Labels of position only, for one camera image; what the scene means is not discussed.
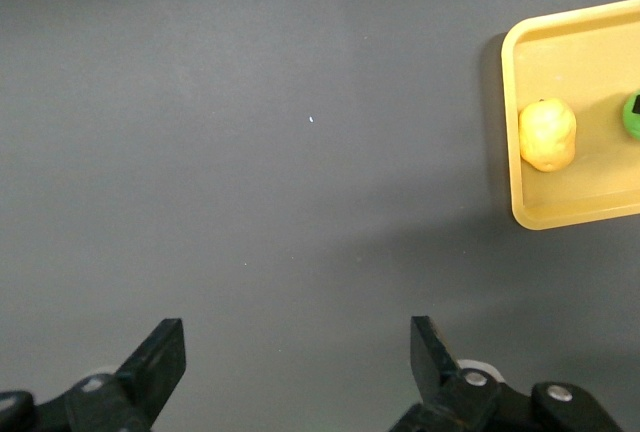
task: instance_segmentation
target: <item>tray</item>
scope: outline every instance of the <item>tray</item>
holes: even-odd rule
[[[502,46],[512,210],[540,230],[640,213],[640,141],[622,123],[640,89],[640,0],[527,19]],[[576,114],[576,156],[557,172],[520,158],[518,113],[560,97]]]

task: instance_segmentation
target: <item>gray table surface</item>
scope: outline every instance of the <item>gray table surface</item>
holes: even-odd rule
[[[182,317],[157,432],[386,431],[429,314],[637,429],[640,217],[513,220],[499,63],[614,1],[0,0],[0,389]]]

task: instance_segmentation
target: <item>metal screw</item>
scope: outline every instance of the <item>metal screw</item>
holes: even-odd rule
[[[560,402],[571,402],[573,399],[573,395],[564,387],[560,385],[551,385],[547,389],[547,394],[553,399],[559,400]]]
[[[98,377],[91,377],[87,382],[81,387],[82,391],[85,393],[93,392],[102,387],[102,380]]]
[[[7,397],[6,399],[0,400],[0,412],[3,412],[7,409],[10,409],[14,405],[16,405],[16,397],[12,395],[11,397]]]
[[[464,375],[464,380],[474,387],[484,387],[487,384],[487,378],[479,372],[467,372]]]

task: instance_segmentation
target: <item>yellow fruit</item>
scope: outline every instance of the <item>yellow fruit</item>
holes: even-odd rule
[[[518,120],[520,155],[542,172],[560,170],[576,154],[576,116],[562,99],[527,105]]]

